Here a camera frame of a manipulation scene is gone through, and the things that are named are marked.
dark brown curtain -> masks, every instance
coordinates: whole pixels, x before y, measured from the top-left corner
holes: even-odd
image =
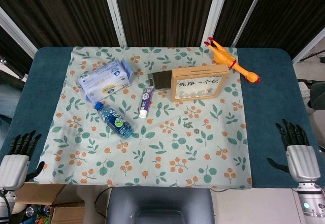
[[[15,73],[28,74],[32,58],[0,27],[0,56],[9,62]]]
[[[222,46],[230,47],[253,0],[224,0],[213,38]]]
[[[212,0],[117,0],[128,46],[199,46]]]
[[[0,0],[37,47],[118,46],[106,0]]]
[[[325,0],[259,0],[238,47],[277,47],[295,57],[325,27]]]

floral tablecloth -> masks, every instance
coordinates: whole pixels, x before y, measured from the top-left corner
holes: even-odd
[[[237,58],[237,51],[228,48]],[[85,100],[78,77],[125,58],[133,84],[103,100],[134,127],[121,140]],[[146,119],[138,117],[147,74],[212,65],[207,48],[75,47],[40,161],[38,183],[110,186],[250,188],[248,141],[239,74],[230,71],[215,99],[171,103],[155,92]]]

robotic arm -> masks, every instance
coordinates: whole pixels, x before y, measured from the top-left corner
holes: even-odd
[[[12,142],[8,155],[0,165],[0,223],[9,223],[12,210],[16,202],[15,190],[20,189],[24,182],[38,176],[43,169],[44,162],[40,162],[37,169],[27,174],[31,156],[35,146],[41,138],[36,131],[24,136],[18,135]]]
[[[315,181],[320,171],[313,147],[309,145],[305,131],[283,119],[286,130],[278,123],[281,140],[285,149],[288,166],[276,163],[271,158],[268,162],[276,169],[290,173],[299,183],[297,193],[307,224],[325,223],[325,195]]]

wooden box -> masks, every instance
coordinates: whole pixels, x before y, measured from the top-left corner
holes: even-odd
[[[216,98],[228,75],[226,64],[173,69],[171,101]]]

yellow rubber chicken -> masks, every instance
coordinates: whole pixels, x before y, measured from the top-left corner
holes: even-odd
[[[208,38],[216,47],[211,46],[211,43],[204,42],[213,52],[214,52],[214,60],[218,64],[227,64],[229,68],[235,69],[239,73],[241,73],[248,82],[251,83],[259,83],[259,75],[253,72],[249,72],[246,69],[242,68],[240,65],[238,65],[236,59],[231,56],[226,49],[224,49],[221,45],[219,45],[212,37]]]

